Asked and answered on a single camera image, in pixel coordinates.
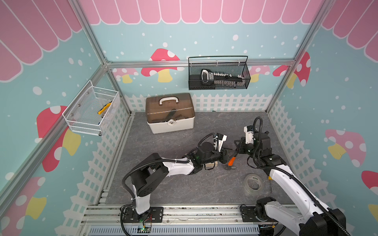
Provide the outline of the orange black claw hammer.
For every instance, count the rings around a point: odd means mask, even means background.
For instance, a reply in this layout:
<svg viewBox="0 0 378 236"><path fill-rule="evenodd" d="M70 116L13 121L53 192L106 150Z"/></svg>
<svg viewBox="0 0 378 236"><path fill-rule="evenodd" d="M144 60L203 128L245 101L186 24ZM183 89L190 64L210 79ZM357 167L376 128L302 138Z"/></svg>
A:
<svg viewBox="0 0 378 236"><path fill-rule="evenodd" d="M232 170L235 169L236 167L234 166L234 161L236 160L236 157L238 155L238 150L227 150L226 155L226 163L224 164L224 169L225 170Z"/></svg>

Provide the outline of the wooden block with nails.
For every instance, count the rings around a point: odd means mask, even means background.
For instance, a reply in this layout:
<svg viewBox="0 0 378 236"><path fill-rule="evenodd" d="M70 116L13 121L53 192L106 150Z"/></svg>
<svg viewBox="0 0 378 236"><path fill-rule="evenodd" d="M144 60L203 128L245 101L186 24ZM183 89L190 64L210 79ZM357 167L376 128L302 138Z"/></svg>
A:
<svg viewBox="0 0 378 236"><path fill-rule="evenodd" d="M206 163L206 164L204 164L204 169L205 170L213 170L215 167L217 167L217 165L218 165L217 161L211 162L211 163Z"/></svg>

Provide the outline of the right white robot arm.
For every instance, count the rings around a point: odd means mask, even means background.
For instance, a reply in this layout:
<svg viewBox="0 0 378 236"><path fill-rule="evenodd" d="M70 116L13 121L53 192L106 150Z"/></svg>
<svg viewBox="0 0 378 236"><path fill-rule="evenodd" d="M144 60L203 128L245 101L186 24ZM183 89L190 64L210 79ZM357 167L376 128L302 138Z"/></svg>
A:
<svg viewBox="0 0 378 236"><path fill-rule="evenodd" d="M299 213L272 197L257 200L255 216L260 221L273 219L298 236L348 236L346 217L315 196L293 173L287 163L272 153L268 132L262 132L263 120L257 117L244 127L245 137L236 140L238 154L248 155L251 168L263 170L290 197Z"/></svg>

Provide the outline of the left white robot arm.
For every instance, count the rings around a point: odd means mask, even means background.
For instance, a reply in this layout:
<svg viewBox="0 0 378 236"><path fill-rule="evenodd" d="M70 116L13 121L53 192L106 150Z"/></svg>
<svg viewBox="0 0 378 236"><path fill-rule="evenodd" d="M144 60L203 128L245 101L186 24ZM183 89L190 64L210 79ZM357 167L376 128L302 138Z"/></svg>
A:
<svg viewBox="0 0 378 236"><path fill-rule="evenodd" d="M151 219L151 194L165 178L194 175L202 170L213 170L216 163L228 163L230 156L223 147L226 140L226 135L210 133L180 159L163 158L153 153L141 161L122 179L122 188L131 195L132 204L120 208L121 220L130 217L144 223Z"/></svg>

